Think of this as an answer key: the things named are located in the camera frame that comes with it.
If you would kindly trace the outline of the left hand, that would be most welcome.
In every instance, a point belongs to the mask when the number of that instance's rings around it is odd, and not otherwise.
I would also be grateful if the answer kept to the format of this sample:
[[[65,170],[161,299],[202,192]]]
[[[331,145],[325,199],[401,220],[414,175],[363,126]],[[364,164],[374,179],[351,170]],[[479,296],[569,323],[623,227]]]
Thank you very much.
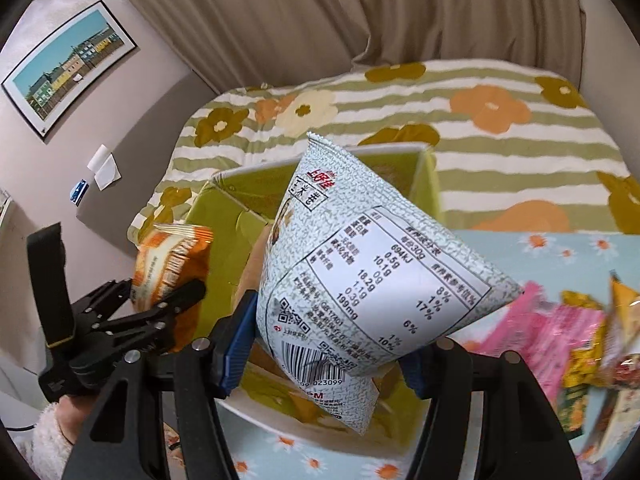
[[[55,408],[55,419],[64,438],[75,444],[84,422],[91,414],[98,396],[62,396]]]

